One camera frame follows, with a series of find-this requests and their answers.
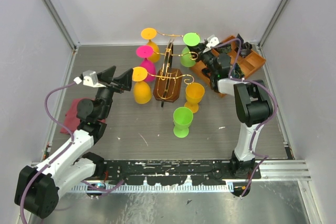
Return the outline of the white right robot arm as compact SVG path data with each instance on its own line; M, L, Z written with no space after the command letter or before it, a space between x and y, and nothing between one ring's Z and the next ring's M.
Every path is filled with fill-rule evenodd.
M236 175L256 167L255 159L259 156L255 152L257 140L264 125L275 116L277 101L262 80L237 77L234 73L236 59L232 60L228 54L213 54L214 49L229 47L231 43L231 40L219 42L217 37L212 37L189 49L194 60L205 65L203 74L208 77L210 88L235 99L240 132L228 169L232 175Z

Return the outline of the pink plastic wine glass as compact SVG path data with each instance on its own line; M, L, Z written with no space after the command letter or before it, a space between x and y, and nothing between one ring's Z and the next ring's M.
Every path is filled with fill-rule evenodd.
M148 76L144 79L146 82L153 82L155 80L156 68L153 62L149 60L149 57L154 53L151 46L143 45L136 49L136 55L139 58L142 58L143 61L140 64L140 67L143 67L147 70Z

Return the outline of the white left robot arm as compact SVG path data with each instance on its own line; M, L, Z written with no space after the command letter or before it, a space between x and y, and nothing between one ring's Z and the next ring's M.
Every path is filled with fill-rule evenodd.
M45 219L56 208L59 199L73 186L90 177L104 174L104 159L88 149L93 147L106 130L115 93L130 91L133 69L118 77L116 67L102 72L87 70L75 77L67 87L82 84L97 90L94 99L81 99L77 105L79 125L75 131L65 130L70 138L52 155L35 167L25 166L19 173L14 202L20 207L20 218L26 223L24 212Z

